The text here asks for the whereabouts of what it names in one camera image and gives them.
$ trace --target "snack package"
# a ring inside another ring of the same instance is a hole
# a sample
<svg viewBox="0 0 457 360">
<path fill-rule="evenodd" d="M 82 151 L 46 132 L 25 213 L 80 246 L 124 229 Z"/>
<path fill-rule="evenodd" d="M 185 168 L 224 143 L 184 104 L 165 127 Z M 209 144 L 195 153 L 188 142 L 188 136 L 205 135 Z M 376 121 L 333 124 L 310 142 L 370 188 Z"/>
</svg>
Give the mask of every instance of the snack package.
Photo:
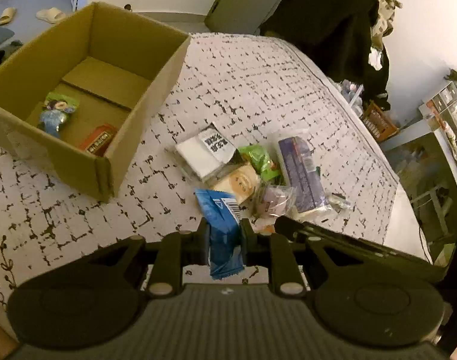
<svg viewBox="0 0 457 360">
<path fill-rule="evenodd" d="M 98 126 L 79 145 L 79 149 L 93 155 L 103 156 L 115 134 L 117 134 L 117 129 L 108 123 Z"/>
<path fill-rule="evenodd" d="M 195 136 L 175 145 L 175 152 L 199 180 L 206 181 L 232 160 L 236 149 L 211 123 Z"/>
<path fill-rule="evenodd" d="M 210 189 L 232 193 L 235 196 L 237 204 L 241 204 L 251 197 L 259 184 L 260 179 L 258 174 L 252 165 L 246 163 L 217 181 Z"/>
<path fill-rule="evenodd" d="M 240 249 L 240 209 L 235 195 L 196 190 L 196 196 L 210 225 L 210 275 L 219 280 L 243 270 Z"/>
<path fill-rule="evenodd" d="M 60 138 L 60 125 L 69 120 L 79 106 L 79 100 L 57 92 L 50 92 L 45 98 L 45 111 L 40 114 L 39 122 L 46 133 Z"/>
<path fill-rule="evenodd" d="M 269 181 L 281 174 L 262 145 L 242 146 L 238 150 L 245 161 L 250 161 L 263 181 Z"/>
<path fill-rule="evenodd" d="M 285 183 L 297 189 L 291 216 L 299 220 L 307 215 L 330 211 L 332 208 L 325 196 L 308 142 L 303 138 L 303 131 L 280 131 L 273 136 L 273 140 Z"/>
<path fill-rule="evenodd" d="M 292 209 L 296 197 L 295 187 L 263 183 L 257 192 L 255 213 L 261 218 L 286 215 Z"/>
</svg>

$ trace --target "slipper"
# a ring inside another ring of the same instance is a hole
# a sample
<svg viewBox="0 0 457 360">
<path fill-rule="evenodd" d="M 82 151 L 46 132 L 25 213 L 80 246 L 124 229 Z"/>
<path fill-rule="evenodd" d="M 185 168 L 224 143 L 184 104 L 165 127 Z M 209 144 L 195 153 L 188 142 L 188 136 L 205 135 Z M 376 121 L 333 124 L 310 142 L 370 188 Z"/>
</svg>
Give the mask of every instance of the slipper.
<svg viewBox="0 0 457 360">
<path fill-rule="evenodd" d="M 35 15 L 37 19 L 47 21 L 47 23 L 55 24 L 65 18 L 65 13 L 59 8 L 42 9 Z"/>
<path fill-rule="evenodd" d="M 13 16 L 16 14 L 17 9 L 16 8 L 6 8 L 2 12 L 2 15 L 0 16 L 0 26 L 4 24 L 8 24 L 12 21 Z"/>
</svg>

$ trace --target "open cardboard box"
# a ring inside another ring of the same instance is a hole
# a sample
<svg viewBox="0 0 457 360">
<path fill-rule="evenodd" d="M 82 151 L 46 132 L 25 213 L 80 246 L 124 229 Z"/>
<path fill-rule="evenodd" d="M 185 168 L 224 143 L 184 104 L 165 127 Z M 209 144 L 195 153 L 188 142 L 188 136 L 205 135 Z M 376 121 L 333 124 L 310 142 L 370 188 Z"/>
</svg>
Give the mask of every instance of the open cardboard box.
<svg viewBox="0 0 457 360">
<path fill-rule="evenodd" d="M 117 194 L 150 122 L 176 83 L 190 36 L 93 3 L 0 66 L 0 145 L 98 200 Z M 37 128 L 50 91 L 78 98 L 57 139 Z M 118 129 L 103 157 L 78 149 L 96 127 Z"/>
</svg>

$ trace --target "patterned bedsheet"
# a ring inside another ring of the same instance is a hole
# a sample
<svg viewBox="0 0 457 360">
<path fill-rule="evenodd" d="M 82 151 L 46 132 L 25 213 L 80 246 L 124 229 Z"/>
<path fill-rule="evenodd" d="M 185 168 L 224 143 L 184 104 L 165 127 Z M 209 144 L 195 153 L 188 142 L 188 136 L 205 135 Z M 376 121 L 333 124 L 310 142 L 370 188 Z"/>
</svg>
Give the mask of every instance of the patterned bedsheet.
<svg viewBox="0 0 457 360">
<path fill-rule="evenodd" d="M 201 213 L 193 185 L 164 149 L 211 121 L 236 146 L 263 143 L 282 128 L 306 129 L 326 191 L 355 203 L 353 211 L 324 226 L 383 243 L 398 181 L 334 91 L 309 59 L 281 40 L 198 34 L 172 93 L 147 121 L 118 198 L 109 204 L 0 148 L 0 303 L 21 282 L 118 239 L 141 234 L 154 242 L 195 230 Z M 242 210 L 249 215 L 248 206 Z M 210 281 L 203 269 L 187 267 L 184 277 Z M 252 267 L 229 279 L 264 281 L 266 270 Z"/>
</svg>

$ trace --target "camouflage clothing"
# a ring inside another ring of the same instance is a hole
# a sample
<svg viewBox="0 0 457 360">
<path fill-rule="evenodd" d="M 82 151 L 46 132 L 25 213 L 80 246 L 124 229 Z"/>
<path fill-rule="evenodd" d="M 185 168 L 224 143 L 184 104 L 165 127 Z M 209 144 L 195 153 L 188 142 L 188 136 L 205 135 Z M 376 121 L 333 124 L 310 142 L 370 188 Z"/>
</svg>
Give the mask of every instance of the camouflage clothing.
<svg viewBox="0 0 457 360">
<path fill-rule="evenodd" d="M 395 8 L 402 8 L 402 3 L 398 0 L 378 0 L 378 2 L 378 19 L 372 27 L 372 46 L 381 51 L 384 49 L 382 37 L 392 33 Z"/>
</svg>

